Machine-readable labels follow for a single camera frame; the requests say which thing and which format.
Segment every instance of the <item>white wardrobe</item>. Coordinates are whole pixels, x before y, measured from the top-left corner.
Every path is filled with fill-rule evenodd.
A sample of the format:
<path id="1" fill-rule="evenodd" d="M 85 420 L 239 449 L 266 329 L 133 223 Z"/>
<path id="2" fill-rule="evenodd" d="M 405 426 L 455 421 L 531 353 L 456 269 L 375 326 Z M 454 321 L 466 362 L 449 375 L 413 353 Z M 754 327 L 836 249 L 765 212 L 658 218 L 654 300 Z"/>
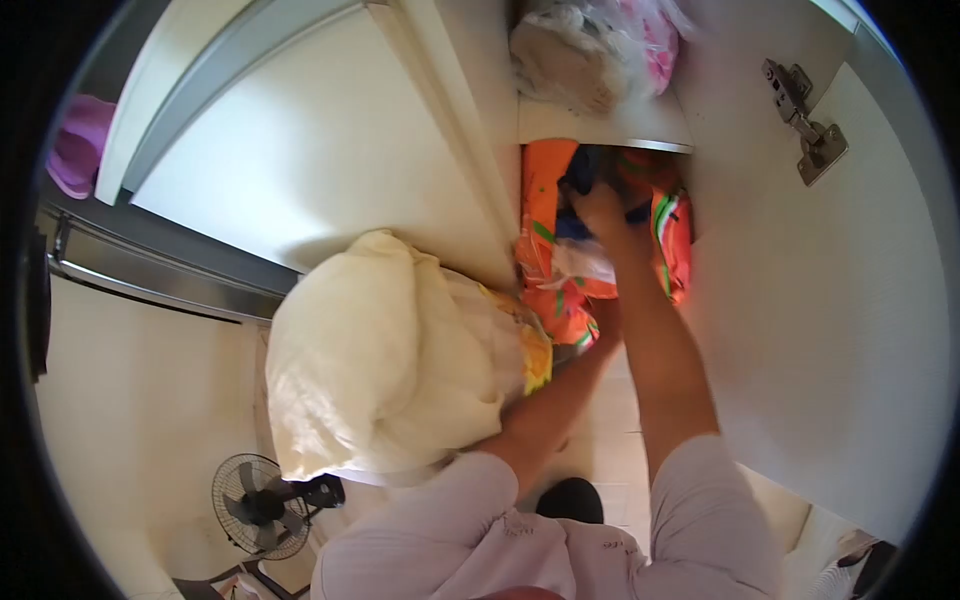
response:
<path id="1" fill-rule="evenodd" d="M 174 0 L 144 47 L 99 200 L 122 185 L 301 272 L 390 228 L 510 288 L 520 144 L 676 152 L 695 210 L 683 313 L 737 460 L 903 541 L 952 417 L 956 215 L 908 79 L 842 3 L 683 2 L 699 31 L 671 89 L 611 121 L 516 94 L 503 0 L 199 4 Z M 802 67 L 810 118 L 849 143 L 811 186 L 766 59 Z"/>

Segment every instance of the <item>white t-shirt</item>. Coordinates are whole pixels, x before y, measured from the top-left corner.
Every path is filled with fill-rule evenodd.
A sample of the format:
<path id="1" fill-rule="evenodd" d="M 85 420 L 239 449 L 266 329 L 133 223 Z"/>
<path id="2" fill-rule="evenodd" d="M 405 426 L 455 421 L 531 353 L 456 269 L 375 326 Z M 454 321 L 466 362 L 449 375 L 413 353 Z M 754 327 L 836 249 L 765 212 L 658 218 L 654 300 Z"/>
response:
<path id="1" fill-rule="evenodd" d="M 465 454 L 324 547 L 314 600 L 467 600 L 537 586 L 566 600 L 774 598 L 782 554 L 719 436 L 675 449 L 651 491 L 651 561 L 610 525 L 519 513 L 499 458 Z"/>

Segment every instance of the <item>tiled floor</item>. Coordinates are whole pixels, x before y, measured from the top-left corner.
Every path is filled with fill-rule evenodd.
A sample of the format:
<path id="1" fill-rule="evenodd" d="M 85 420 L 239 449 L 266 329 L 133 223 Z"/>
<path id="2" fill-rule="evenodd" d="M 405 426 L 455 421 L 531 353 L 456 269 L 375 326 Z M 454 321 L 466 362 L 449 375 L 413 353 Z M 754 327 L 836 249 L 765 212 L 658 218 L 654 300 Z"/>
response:
<path id="1" fill-rule="evenodd" d="M 254 415 L 262 434 L 258 436 L 261 452 L 273 456 L 266 417 L 266 386 L 262 377 L 268 333 L 263 330 L 260 336 L 258 360 L 261 374 L 257 378 L 258 406 Z M 743 470 L 784 551 L 791 549 L 803 528 L 809 504 L 760 475 Z M 623 352 L 614 360 L 566 448 L 557 453 L 540 484 L 529 497 L 517 503 L 518 508 L 533 511 L 543 490 L 571 476 L 584 477 L 593 483 L 600 493 L 606 521 L 629 531 L 640 547 L 649 552 L 650 492 L 646 457 L 636 396 Z M 403 493 L 353 482 L 345 482 L 345 488 L 347 506 L 323 511 L 315 519 L 311 530 L 315 548 L 344 531 L 360 516 L 389 502 L 392 495 Z"/>

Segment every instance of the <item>purple towel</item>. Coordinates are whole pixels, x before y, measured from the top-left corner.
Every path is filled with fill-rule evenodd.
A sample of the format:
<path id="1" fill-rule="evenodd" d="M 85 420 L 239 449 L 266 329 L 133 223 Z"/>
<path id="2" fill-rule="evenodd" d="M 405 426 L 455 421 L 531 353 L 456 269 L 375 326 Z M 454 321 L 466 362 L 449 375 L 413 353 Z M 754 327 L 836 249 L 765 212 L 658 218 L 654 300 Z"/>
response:
<path id="1" fill-rule="evenodd" d="M 70 103 L 47 157 L 47 173 L 70 198 L 90 195 L 115 108 L 114 103 L 85 94 Z"/>

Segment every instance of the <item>fan guard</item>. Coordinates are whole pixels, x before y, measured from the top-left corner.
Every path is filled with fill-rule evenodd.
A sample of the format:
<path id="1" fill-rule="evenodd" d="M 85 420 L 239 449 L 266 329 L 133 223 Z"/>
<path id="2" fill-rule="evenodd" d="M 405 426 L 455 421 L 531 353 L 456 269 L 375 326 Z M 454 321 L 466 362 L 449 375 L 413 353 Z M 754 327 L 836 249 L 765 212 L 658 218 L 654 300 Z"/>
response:
<path id="1" fill-rule="evenodd" d="M 282 492 L 284 497 L 289 496 L 282 502 L 282 512 L 277 502 L 267 511 L 270 518 L 256 519 L 259 521 L 257 524 L 244 522 L 230 511 L 233 508 L 236 513 L 237 505 L 253 502 L 257 492 L 268 489 Z M 268 561 L 279 561 L 292 557 L 306 545 L 309 531 L 307 505 L 292 492 L 290 484 L 280 478 L 280 466 L 269 458 L 259 454 L 231 456 L 217 468 L 211 496 L 213 510 L 229 540 L 245 552 Z M 281 513 L 283 520 L 289 524 L 298 525 L 298 521 L 301 522 L 295 527 L 298 531 L 290 531 L 277 520 Z"/>

